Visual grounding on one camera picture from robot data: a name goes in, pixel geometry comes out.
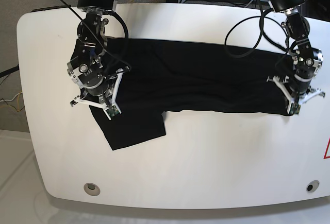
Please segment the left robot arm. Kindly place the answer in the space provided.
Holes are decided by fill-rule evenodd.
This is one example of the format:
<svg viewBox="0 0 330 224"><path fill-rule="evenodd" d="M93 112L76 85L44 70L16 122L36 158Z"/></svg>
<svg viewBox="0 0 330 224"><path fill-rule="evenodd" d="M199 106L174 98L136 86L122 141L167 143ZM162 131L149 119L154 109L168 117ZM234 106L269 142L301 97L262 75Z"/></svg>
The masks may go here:
<svg viewBox="0 0 330 224"><path fill-rule="evenodd" d="M323 64L323 56L320 50L311 46L309 35L309 23L301 16L298 6L305 0L268 0L270 9L260 10L259 39L265 38L270 44L284 51L292 57L293 67L286 70L285 77L273 76L271 82L281 91L286 98L289 111L298 108L314 97L325 97L325 92L315 89L310 83ZM293 39L293 43L281 46L271 40L264 32L265 18L270 12L284 13L286 20L281 24L285 30L286 40Z"/></svg>

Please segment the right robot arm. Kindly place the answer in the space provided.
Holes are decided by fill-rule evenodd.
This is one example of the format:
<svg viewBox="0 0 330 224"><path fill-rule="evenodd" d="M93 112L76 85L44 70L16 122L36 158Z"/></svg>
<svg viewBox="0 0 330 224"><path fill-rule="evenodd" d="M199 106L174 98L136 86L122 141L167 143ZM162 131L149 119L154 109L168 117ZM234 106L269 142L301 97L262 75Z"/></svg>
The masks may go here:
<svg viewBox="0 0 330 224"><path fill-rule="evenodd" d="M108 119L121 113L116 103L119 85L124 73L131 70L124 61L128 47L128 28L116 13L118 0L78 0L78 9L86 13L77 27L74 52L67 63L68 75L80 88L71 105L86 104L104 111ZM124 44L119 53L108 50L110 38L105 36L108 19L114 17L124 31Z"/></svg>

